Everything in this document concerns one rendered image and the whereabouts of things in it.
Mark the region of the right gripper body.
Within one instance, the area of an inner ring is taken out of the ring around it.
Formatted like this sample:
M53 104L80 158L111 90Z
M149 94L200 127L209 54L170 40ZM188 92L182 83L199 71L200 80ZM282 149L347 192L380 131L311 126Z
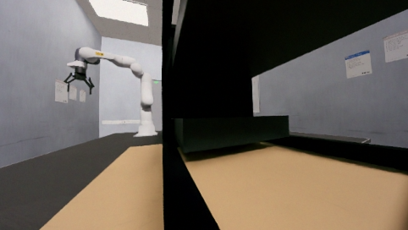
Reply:
M86 78L87 78L87 77L86 77L86 69L85 69L85 68L81 68L81 67L75 67L74 76L77 77L78 75L80 75L80 77L77 78L78 80L84 80L84 79L82 78L82 76L84 76L85 79L86 79Z

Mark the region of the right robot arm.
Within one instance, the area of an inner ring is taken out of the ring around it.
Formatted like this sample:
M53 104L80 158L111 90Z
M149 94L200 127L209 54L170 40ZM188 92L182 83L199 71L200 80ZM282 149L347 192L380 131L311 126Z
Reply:
M101 61L100 59L108 60L121 68L130 68L132 74L137 79L141 79L141 125L139 126L138 135L156 134L152 121L152 77L144 72L143 68L136 63L135 59L93 50L89 47L77 48L74 58L74 62L67 63L71 68L81 67L87 69L87 64L98 65Z

